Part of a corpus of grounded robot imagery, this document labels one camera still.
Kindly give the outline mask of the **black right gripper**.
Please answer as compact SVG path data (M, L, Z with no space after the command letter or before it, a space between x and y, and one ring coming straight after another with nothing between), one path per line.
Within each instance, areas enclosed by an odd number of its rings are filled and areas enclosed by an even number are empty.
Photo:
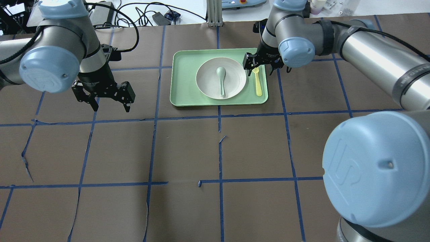
M284 67L284 62L277 47L272 47L264 42L260 42L255 54L249 52L245 54L243 58L243 69L247 70L248 77L250 77L253 69L261 65L270 65L270 76L273 74L274 70Z

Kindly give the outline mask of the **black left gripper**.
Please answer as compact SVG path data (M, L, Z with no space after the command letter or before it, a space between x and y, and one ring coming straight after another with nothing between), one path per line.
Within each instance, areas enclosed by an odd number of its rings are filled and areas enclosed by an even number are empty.
M89 73L79 73L78 80L71 87L77 101L89 103L94 112L98 111L97 97L111 98L123 104L130 112L135 101L135 92L128 81L117 84L110 67L102 67Z

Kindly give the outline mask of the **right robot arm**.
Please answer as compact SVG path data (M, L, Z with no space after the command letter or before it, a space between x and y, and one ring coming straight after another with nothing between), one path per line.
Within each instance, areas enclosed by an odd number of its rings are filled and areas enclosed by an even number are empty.
M306 242L429 241L429 63L367 32L276 11L264 35L293 26L342 60L278 74L299 221Z

